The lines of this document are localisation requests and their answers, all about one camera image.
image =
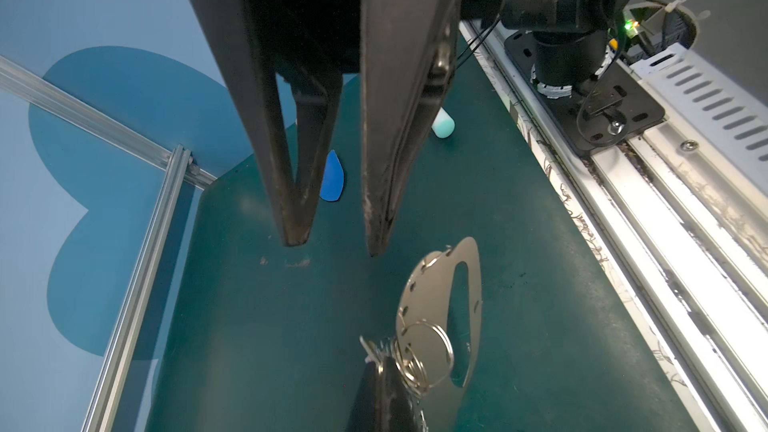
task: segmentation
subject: bolt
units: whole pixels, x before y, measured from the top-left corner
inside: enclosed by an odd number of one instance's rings
[[[680,150],[683,152],[693,152],[694,150],[699,148],[699,143],[695,140],[685,140],[683,143],[680,144]]]
[[[612,136],[617,136],[624,130],[624,124],[619,120],[614,120],[608,125],[608,133]]]

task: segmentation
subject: metal ring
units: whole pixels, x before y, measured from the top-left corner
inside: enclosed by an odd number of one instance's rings
[[[395,338],[392,339],[389,347],[392,351],[392,358],[395,359],[395,366],[397,366],[397,369],[400,371],[400,375],[408,389],[410,389],[410,391],[418,398],[423,397],[429,392],[429,388],[424,386],[424,384],[428,384],[427,372],[424,369],[424,364],[418,360],[410,346],[406,346],[406,350],[410,353],[411,359],[406,361],[402,356],[397,339]]]
[[[427,382],[426,388],[429,390],[435,387],[437,384],[439,384],[443,380],[445,380],[451,374],[451,372],[453,372],[453,366],[456,364],[456,358],[454,357],[453,346],[451,346],[451,340],[448,338],[448,334],[446,333],[446,331],[442,329],[442,327],[440,327],[439,325],[433,324],[432,322],[427,322],[424,319],[413,322],[412,324],[404,326],[400,331],[400,335],[405,335],[406,332],[408,331],[408,328],[414,325],[423,325],[435,331],[437,335],[440,337],[440,339],[442,340],[443,345],[445,345],[446,347],[446,357],[448,359],[448,372],[442,377],[440,377],[440,379],[437,379],[434,384],[430,384],[429,382]],[[416,355],[413,353],[413,350],[411,350],[410,346],[406,346],[406,350],[408,350],[411,353],[411,356],[418,361],[418,359],[416,358]]]

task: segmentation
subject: blue guitar pick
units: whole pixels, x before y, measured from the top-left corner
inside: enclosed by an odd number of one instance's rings
[[[320,198],[327,202],[335,202],[339,200],[343,189],[344,170],[341,168],[336,151],[331,150],[328,152],[328,158],[326,158],[326,171],[322,176]]]

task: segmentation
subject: green mat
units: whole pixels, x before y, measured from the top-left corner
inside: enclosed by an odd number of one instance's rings
[[[306,245],[280,245],[253,158],[205,191],[148,430],[343,430],[358,336],[391,336],[417,261],[467,235],[484,305],[456,430],[696,430],[474,60],[445,109],[456,131],[428,138],[381,257],[362,224],[357,79],[332,145],[346,187]]]

